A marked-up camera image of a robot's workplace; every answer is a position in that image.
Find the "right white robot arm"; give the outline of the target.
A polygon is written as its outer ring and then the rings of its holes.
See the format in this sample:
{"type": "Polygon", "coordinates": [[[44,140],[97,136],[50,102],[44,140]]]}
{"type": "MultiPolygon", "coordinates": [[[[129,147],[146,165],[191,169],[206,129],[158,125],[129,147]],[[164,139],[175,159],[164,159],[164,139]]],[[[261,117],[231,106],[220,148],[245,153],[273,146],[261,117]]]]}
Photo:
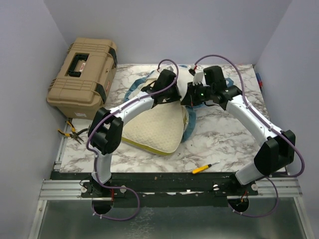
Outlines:
{"type": "Polygon", "coordinates": [[[177,87],[182,105],[193,107],[213,101],[237,118],[259,144],[260,149],[253,162],[238,170],[229,182],[233,194],[240,195],[247,189],[247,184],[293,162],[295,134],[291,130],[282,131],[272,124],[237,86],[228,86],[221,67],[211,66],[198,72],[181,68],[177,87]]]}

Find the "white blue-trimmed pillowcase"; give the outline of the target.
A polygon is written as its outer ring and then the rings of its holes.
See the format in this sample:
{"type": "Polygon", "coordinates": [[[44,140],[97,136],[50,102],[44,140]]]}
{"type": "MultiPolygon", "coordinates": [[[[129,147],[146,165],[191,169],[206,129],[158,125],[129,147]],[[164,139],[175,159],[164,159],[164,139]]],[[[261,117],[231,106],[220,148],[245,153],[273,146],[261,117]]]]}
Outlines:
{"type": "MultiPolygon", "coordinates": [[[[134,83],[130,86],[130,88],[126,92],[123,102],[125,103],[128,100],[130,100],[131,99],[130,96],[133,95],[133,92],[137,90],[138,88],[141,88],[142,84],[146,83],[147,80],[150,80],[153,78],[157,79],[158,78],[157,73],[158,73],[157,71],[151,71],[146,76],[135,80],[134,83]]],[[[195,92],[196,86],[191,86],[191,85],[192,83],[188,84],[187,86],[188,91],[185,97],[180,98],[181,105],[186,107],[186,110],[188,112],[188,123],[186,128],[184,129],[181,142],[187,141],[190,138],[192,132],[194,131],[195,124],[196,124],[196,113],[194,111],[194,108],[201,107],[203,104],[205,104],[205,101],[208,101],[208,98],[205,98],[205,96],[196,95],[196,92],[195,92]]]]}

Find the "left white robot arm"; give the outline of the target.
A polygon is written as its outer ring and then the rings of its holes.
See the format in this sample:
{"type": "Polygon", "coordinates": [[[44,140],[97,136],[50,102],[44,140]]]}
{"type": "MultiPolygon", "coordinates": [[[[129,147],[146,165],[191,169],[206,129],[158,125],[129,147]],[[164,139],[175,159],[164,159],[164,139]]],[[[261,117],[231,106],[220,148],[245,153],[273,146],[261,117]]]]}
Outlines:
{"type": "Polygon", "coordinates": [[[179,73],[164,69],[157,80],[127,102],[107,110],[100,108],[88,131],[86,147],[94,153],[92,178],[93,191],[98,196],[106,196],[110,189],[129,190],[125,186],[110,186],[112,154],[122,140],[124,126],[141,113],[152,109],[166,99],[179,100],[177,79],[179,73]]]}

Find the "cream yellow-edged pillow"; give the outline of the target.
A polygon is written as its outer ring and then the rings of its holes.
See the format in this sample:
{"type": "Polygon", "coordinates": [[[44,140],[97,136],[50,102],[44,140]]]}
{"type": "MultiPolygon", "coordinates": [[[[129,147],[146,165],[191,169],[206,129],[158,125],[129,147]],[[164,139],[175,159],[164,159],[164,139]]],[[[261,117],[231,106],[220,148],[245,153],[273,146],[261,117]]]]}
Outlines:
{"type": "Polygon", "coordinates": [[[122,141],[157,155],[173,154],[191,136],[196,124],[193,109],[180,102],[159,104],[126,123],[122,141]]]}

